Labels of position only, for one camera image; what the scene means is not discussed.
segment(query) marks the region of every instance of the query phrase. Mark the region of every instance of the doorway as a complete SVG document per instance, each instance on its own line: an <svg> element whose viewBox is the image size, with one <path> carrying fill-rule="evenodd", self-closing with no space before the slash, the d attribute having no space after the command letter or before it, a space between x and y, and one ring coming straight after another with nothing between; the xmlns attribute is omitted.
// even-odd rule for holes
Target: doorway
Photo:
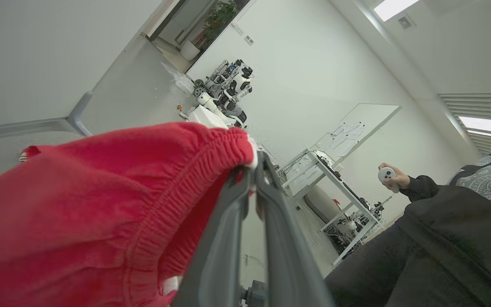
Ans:
<svg viewBox="0 0 491 307"><path fill-rule="evenodd" d="M179 0L151 43L186 73L250 0Z"/></svg>

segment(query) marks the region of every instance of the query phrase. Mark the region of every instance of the ceiling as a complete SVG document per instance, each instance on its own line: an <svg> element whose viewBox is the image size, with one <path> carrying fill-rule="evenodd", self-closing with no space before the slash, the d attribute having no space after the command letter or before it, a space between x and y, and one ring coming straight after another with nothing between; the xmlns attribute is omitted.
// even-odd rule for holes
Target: ceiling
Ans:
<svg viewBox="0 0 491 307"><path fill-rule="evenodd" d="M456 153L476 159L477 142L439 95L491 93L491 0L420 0L386 22L374 12L382 0L331 1Z"/></svg>
<svg viewBox="0 0 491 307"><path fill-rule="evenodd" d="M486 136L482 133L490 133L491 131L466 128L459 117L465 116L491 119L491 94L446 94L440 95L440 97L448 109L460 122L462 128L468 131L469 138L477 146L479 152L481 152L483 155L490 154L491 136Z"/></svg>
<svg viewBox="0 0 491 307"><path fill-rule="evenodd" d="M491 0L420 0L384 27L438 93L491 93Z"/></svg>

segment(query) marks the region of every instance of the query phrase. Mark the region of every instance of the plastic bag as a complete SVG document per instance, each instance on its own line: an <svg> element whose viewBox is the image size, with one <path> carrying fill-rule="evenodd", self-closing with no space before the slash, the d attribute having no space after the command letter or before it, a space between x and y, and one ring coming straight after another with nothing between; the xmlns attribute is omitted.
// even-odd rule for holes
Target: plastic bag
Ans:
<svg viewBox="0 0 491 307"><path fill-rule="evenodd" d="M194 82L191 78L181 72L178 72L175 68L170 67L162 62L160 62L164 68L172 75L173 79L176 81L176 86L180 90L185 92L187 95L191 95L194 91Z"/></svg>

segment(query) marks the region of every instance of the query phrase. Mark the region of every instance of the white controller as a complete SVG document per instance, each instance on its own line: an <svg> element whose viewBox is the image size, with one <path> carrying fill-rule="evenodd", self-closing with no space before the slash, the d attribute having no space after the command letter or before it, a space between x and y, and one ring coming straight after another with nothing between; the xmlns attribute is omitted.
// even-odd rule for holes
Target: white controller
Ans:
<svg viewBox="0 0 491 307"><path fill-rule="evenodd" d="M397 177L397 174L391 167L384 167L378 172L378 180L380 180L381 183L384 183L384 180L386 179L395 177ZM391 185L391 190L394 193L399 193L399 186L397 185L397 183Z"/></svg>

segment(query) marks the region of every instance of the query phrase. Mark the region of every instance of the hand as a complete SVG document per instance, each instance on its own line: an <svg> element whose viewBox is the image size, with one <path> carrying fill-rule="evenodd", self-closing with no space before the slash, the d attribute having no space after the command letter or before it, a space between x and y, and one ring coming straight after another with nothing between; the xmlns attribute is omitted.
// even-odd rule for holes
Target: hand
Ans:
<svg viewBox="0 0 491 307"><path fill-rule="evenodd" d="M395 174L397 175L397 177L388 178L388 179L384 180L384 182L382 183L384 186L387 187L388 190L392 190L391 189L392 183L397 183L399 188L401 188L403 190L406 190L409 188L410 178L405 173L403 173L401 171L401 169L398 169L398 168L396 168L392 165L389 165L387 163L382 163L382 164L380 164L380 166L378 166L378 171L380 169L383 169L384 167L389 167L389 168L393 169L395 171Z"/></svg>

